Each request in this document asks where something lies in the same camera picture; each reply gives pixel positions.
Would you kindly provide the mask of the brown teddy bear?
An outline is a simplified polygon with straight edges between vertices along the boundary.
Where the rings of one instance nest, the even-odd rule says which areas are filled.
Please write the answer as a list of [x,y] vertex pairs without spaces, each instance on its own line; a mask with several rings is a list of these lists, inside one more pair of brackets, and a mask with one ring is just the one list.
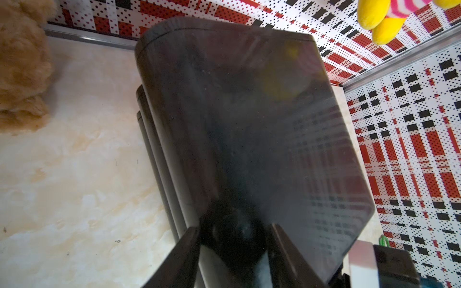
[[47,124],[43,95],[54,68],[44,26],[55,14],[55,1],[1,1],[2,133]]

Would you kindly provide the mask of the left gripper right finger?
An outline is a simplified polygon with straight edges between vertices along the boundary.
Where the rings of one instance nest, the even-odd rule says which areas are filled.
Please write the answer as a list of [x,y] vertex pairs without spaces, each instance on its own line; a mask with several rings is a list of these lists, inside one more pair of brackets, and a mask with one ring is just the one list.
[[326,287],[280,225],[275,223],[269,225],[267,248],[273,287]]

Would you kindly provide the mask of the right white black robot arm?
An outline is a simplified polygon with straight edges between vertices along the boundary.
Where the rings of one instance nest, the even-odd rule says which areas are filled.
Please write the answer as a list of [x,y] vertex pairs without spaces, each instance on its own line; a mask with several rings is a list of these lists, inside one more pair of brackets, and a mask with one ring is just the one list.
[[335,288],[441,288],[422,277],[410,254],[391,247],[356,241],[348,253],[349,272],[338,276]]

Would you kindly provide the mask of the black drawer cabinet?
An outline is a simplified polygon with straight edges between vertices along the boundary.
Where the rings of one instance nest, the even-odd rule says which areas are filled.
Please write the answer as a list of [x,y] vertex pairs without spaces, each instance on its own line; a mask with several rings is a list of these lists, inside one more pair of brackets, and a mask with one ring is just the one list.
[[375,211],[315,39],[192,17],[135,48],[178,233],[208,288],[270,288],[279,225],[329,284]]

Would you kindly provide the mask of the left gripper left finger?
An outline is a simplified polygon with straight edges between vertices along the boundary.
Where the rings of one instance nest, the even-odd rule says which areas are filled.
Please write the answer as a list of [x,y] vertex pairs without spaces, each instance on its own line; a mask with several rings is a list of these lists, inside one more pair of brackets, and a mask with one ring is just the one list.
[[143,288],[194,288],[200,255],[200,229],[190,227]]

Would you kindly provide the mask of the yellow frog plush toy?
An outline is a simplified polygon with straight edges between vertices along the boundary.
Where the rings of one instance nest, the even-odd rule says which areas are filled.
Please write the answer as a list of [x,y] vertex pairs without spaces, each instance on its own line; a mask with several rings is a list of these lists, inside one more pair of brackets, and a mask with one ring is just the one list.
[[375,45],[389,44],[402,29],[406,19],[429,3],[444,10],[461,4],[460,1],[361,0],[357,6],[358,23],[363,29],[372,32]]

